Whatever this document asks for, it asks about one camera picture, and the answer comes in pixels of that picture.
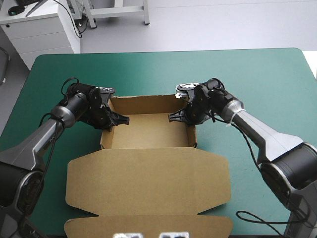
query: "gray floor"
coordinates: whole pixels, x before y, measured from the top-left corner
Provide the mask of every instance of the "gray floor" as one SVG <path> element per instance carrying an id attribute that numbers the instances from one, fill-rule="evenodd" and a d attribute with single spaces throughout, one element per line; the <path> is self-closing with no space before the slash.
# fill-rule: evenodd
<path id="1" fill-rule="evenodd" d="M 113 0 L 92 0 L 96 8 Z M 125 5 L 142 0 L 125 0 Z M 83 53 L 191 51 L 296 47 L 317 51 L 317 0 L 149 0 L 151 24 L 142 16 L 98 19 L 83 34 Z M 0 134 L 28 75 L 5 34 L 12 56 L 0 86 Z"/>

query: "brown cardboard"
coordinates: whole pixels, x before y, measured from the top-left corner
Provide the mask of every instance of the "brown cardboard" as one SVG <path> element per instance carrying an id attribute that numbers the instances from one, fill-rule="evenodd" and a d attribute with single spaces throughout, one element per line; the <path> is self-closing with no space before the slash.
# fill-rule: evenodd
<path id="1" fill-rule="evenodd" d="M 160 95 L 114 97 L 109 105 L 130 124 L 103 132 L 106 149 L 69 163 L 66 202 L 99 216 L 68 221 L 67 236 L 189 232 L 191 238 L 227 238 L 229 218 L 197 214 L 229 201 L 228 162 L 193 148 L 194 126 L 169 122 L 168 114 L 184 102 Z"/>
<path id="2" fill-rule="evenodd" d="M 129 125 L 103 131 L 102 148 L 193 147 L 197 144 L 194 126 L 169 122 L 168 115 L 184 107 L 174 95 L 113 97 L 111 107 L 130 117 Z"/>
<path id="3" fill-rule="evenodd" d="M 69 238 L 184 230 L 226 238 L 229 218 L 196 214 L 229 199 L 222 156 L 196 148 L 104 149 L 68 165 L 66 202 L 100 216 L 72 220 L 65 230 Z"/>

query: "white cabinet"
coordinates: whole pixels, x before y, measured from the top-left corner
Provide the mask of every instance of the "white cabinet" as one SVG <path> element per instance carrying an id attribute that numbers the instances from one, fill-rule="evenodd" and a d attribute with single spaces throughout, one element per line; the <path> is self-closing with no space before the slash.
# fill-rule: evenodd
<path id="1" fill-rule="evenodd" d="M 68 9 L 65 0 L 59 1 Z M 9 16 L 7 10 L 14 5 L 15 1 L 4 0 L 0 25 L 29 69 L 40 55 L 80 53 L 80 39 L 75 34 L 72 19 L 58 3 L 47 1 L 29 17 L 25 15 L 35 3 L 23 13 Z"/>

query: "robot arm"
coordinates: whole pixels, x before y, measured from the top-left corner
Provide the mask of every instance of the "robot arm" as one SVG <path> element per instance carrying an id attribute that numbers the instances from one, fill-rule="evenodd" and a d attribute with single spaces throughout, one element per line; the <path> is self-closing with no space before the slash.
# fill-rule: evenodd
<path id="1" fill-rule="evenodd" d="M 317 236 L 317 149 L 293 135 L 277 132 L 247 113 L 243 103 L 227 92 L 218 79 L 181 84 L 176 97 L 188 105 L 170 120 L 202 124 L 214 115 L 235 123 L 259 148 L 257 163 L 266 184 L 291 211 L 284 235 Z"/>
<path id="2" fill-rule="evenodd" d="M 96 129 L 129 124 L 111 111 L 113 88 L 71 84 L 52 117 L 19 145 L 0 153 L 0 238 L 46 238 L 28 220 L 43 189 L 43 155 L 65 128 L 83 121 Z"/>

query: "cabinet drawer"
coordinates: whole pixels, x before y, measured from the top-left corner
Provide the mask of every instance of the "cabinet drawer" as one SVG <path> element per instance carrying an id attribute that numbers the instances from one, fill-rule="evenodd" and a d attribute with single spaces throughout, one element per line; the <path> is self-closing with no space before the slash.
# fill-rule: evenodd
<path id="1" fill-rule="evenodd" d="M 31 69 L 37 56 L 50 55 L 50 54 L 72 54 L 72 53 L 74 53 L 74 52 L 73 52 L 72 48 L 69 46 L 69 47 L 49 49 L 49 50 L 44 50 L 44 51 L 34 51 L 34 52 L 22 53 L 22 54 L 20 54 L 20 56 L 23 59 L 26 66 L 29 69 Z"/>
<path id="2" fill-rule="evenodd" d="M 65 32 L 16 38 L 12 39 L 11 42 L 19 54 L 70 46 Z"/>
<path id="3" fill-rule="evenodd" d="M 39 36 L 64 31 L 58 17 L 21 21 L 1 25 L 9 39 Z"/>

